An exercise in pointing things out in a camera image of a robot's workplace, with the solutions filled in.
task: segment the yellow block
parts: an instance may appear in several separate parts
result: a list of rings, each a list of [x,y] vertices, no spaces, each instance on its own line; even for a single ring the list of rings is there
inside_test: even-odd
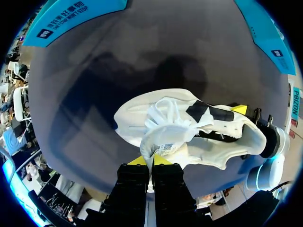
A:
[[[247,106],[246,105],[238,105],[232,108],[232,111],[241,113],[242,115],[246,114]]]
[[[160,165],[160,164],[172,165],[171,162],[169,162],[165,158],[161,157],[160,155],[155,155],[154,165],[157,166],[157,165]]]
[[[140,164],[143,166],[146,165],[145,160],[142,156],[140,156],[140,157],[136,158],[135,160],[131,161],[130,163],[128,163],[128,165],[136,165],[136,164]]]

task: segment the blue banner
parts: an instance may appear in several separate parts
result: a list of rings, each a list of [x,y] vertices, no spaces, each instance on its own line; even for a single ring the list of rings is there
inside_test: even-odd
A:
[[[300,89],[294,87],[294,99],[293,99],[293,109],[292,109],[292,119],[298,121],[299,110],[300,110]]]
[[[255,0],[234,0],[250,29],[254,43],[273,61],[281,73],[295,74],[294,61],[288,43]]]
[[[73,27],[124,10],[126,4],[127,0],[49,0],[32,23],[23,45],[47,47]]]

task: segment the gray table surface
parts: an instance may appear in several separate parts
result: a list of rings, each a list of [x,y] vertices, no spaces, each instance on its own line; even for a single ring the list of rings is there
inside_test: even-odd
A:
[[[185,88],[210,104],[248,104],[283,127],[287,75],[253,43],[232,0],[133,0],[125,11],[90,20],[31,62],[29,101],[42,153],[60,174],[110,192],[121,163],[140,155],[113,127],[129,99]],[[243,180],[260,156],[231,158],[226,170],[190,165],[193,197]]]

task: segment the black patch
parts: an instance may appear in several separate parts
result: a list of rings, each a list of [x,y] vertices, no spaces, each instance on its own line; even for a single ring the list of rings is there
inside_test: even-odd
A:
[[[224,122],[233,121],[233,112],[232,111],[209,107],[209,112],[214,117],[215,120],[224,121]]]
[[[194,118],[196,122],[199,122],[202,115],[205,113],[208,107],[210,114],[214,117],[214,120],[225,121],[225,122],[233,121],[234,114],[232,111],[214,108],[198,100],[186,110],[186,113],[192,116],[192,118]]]
[[[190,106],[186,110],[186,113],[192,116],[192,118],[194,118],[196,122],[199,122],[201,116],[205,113],[208,107],[209,107],[208,104],[197,100],[192,106]]]

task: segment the black logo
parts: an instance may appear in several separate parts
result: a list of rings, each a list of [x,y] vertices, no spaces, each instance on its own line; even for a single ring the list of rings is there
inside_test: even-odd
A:
[[[47,29],[42,29],[37,37],[47,39],[53,32]]]
[[[275,57],[283,57],[283,54],[280,50],[271,51]]]

